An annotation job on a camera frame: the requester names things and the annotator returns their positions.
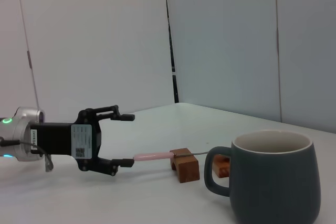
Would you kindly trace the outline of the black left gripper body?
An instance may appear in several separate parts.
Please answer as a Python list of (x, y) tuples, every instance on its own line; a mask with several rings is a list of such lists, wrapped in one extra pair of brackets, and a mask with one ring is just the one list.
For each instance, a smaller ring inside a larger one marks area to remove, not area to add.
[(101, 112), (102, 108), (82, 110), (73, 123), (32, 124), (30, 141), (49, 155), (73, 157), (81, 171), (102, 172), (102, 159), (98, 157)]

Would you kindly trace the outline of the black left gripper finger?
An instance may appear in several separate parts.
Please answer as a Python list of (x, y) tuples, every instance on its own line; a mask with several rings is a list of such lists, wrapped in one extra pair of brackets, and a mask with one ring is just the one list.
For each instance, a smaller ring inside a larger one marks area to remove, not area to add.
[(102, 107), (95, 109), (95, 114), (98, 119), (100, 120), (113, 120), (113, 121), (134, 121), (135, 115), (134, 114), (120, 114), (119, 107), (117, 105)]
[(104, 159), (98, 158), (97, 172), (105, 175), (115, 176), (119, 167), (130, 168), (134, 165), (134, 159)]

